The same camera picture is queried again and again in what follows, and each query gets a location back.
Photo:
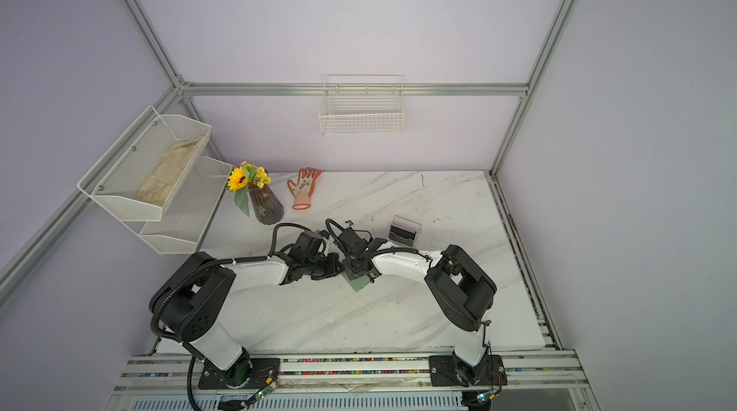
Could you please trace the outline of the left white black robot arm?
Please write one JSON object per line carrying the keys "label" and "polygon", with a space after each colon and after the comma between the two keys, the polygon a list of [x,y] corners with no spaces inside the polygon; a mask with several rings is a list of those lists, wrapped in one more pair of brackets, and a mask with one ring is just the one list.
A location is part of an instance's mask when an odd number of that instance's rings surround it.
{"label": "left white black robot arm", "polygon": [[197,252],[152,297],[150,328],[203,361],[205,372],[224,386],[243,388],[267,375],[255,371],[249,352],[224,326],[226,301],[247,289],[285,286],[305,276],[320,281],[343,271],[339,255],[326,251],[326,238],[309,230],[280,250],[273,246],[266,256],[215,259]]}

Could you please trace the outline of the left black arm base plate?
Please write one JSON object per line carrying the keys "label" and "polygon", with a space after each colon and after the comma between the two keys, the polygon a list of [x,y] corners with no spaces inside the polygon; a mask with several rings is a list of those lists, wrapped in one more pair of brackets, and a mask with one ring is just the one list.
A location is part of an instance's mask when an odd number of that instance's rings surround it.
{"label": "left black arm base plate", "polygon": [[277,357],[251,357],[237,360],[228,370],[219,370],[206,360],[198,382],[200,390],[258,390],[278,378],[281,360]]}

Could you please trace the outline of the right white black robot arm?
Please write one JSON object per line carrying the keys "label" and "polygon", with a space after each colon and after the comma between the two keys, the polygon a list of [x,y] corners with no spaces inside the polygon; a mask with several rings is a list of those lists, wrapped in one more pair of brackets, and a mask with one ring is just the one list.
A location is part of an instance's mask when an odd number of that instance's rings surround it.
{"label": "right white black robot arm", "polygon": [[443,251],[420,251],[385,239],[366,240],[351,228],[332,238],[352,278],[395,276],[427,286],[455,327],[452,353],[429,357],[433,385],[506,384],[501,359],[486,340],[486,315],[497,286],[463,248],[450,245]]}

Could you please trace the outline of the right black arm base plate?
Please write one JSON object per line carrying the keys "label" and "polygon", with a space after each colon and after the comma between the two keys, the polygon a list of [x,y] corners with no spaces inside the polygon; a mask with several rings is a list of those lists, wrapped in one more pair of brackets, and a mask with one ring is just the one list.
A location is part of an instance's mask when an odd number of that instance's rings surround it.
{"label": "right black arm base plate", "polygon": [[500,355],[485,353],[476,366],[468,366],[456,355],[431,355],[428,362],[431,384],[436,387],[503,387],[508,384]]}

